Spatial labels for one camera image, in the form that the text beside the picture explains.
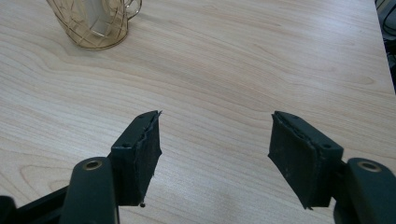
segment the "black plastic part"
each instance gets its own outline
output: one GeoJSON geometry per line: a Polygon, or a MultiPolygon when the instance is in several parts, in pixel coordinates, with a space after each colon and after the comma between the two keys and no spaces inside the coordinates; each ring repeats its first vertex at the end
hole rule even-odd
{"type": "Polygon", "coordinates": [[[353,203],[349,197],[349,193],[345,182],[346,168],[347,165],[342,161],[342,166],[340,166],[340,169],[332,174],[331,187],[332,187],[332,196],[337,201],[338,205],[345,209],[349,209],[349,208],[353,208],[353,203]]]}
{"type": "Polygon", "coordinates": [[[66,192],[67,187],[64,187],[18,208],[13,223],[58,223],[66,192]]]}
{"type": "Polygon", "coordinates": [[[10,224],[17,212],[14,200],[8,196],[0,196],[0,224],[10,224]]]}
{"type": "Polygon", "coordinates": [[[331,177],[342,166],[343,148],[303,119],[276,111],[268,157],[303,207],[327,207],[331,177]]]}
{"type": "Polygon", "coordinates": [[[375,161],[350,159],[345,181],[361,224],[396,223],[396,177],[390,169],[375,161]]]}
{"type": "Polygon", "coordinates": [[[90,158],[75,166],[59,223],[119,223],[113,174],[108,158],[90,158]]]}
{"type": "Polygon", "coordinates": [[[353,207],[345,208],[339,202],[335,204],[333,216],[335,224],[360,224],[353,207]]]}
{"type": "Polygon", "coordinates": [[[158,111],[138,116],[111,148],[118,205],[137,206],[146,196],[149,181],[162,152],[158,111]]]}

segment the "mug handle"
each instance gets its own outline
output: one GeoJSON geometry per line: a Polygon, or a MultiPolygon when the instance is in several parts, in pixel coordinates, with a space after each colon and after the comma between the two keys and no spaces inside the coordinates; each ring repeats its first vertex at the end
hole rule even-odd
{"type": "Polygon", "coordinates": [[[142,1],[143,0],[126,0],[125,1],[125,8],[128,8],[132,4],[133,1],[137,2],[137,9],[135,10],[134,14],[128,15],[128,20],[133,18],[135,15],[137,15],[137,13],[139,13],[139,11],[140,11],[140,8],[142,8],[142,1]]]}

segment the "wooden table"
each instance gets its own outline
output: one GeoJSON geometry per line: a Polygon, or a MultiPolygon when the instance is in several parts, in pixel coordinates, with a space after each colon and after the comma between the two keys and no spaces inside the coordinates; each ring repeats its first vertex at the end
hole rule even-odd
{"type": "Polygon", "coordinates": [[[344,160],[396,173],[396,97],[373,0],[145,0],[112,49],[69,41],[44,0],[0,2],[0,194],[18,206],[106,156],[162,110],[146,208],[121,223],[333,223],[268,159],[271,114],[298,115],[344,160]]]}

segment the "clear glass cup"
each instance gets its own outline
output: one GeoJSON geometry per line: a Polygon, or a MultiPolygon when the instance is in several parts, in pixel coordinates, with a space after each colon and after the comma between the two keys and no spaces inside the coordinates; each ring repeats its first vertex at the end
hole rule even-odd
{"type": "Polygon", "coordinates": [[[106,49],[128,34],[142,0],[47,0],[70,39],[86,49],[106,49]]]}

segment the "wood grain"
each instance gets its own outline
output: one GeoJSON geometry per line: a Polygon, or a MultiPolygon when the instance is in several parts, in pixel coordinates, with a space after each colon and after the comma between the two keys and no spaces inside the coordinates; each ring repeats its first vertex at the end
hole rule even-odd
{"type": "Polygon", "coordinates": [[[275,110],[396,172],[396,98],[372,0],[146,0],[118,46],[75,47],[45,1],[0,2],[0,194],[18,206],[158,109],[147,207],[121,223],[333,223],[267,158],[275,110]]]}

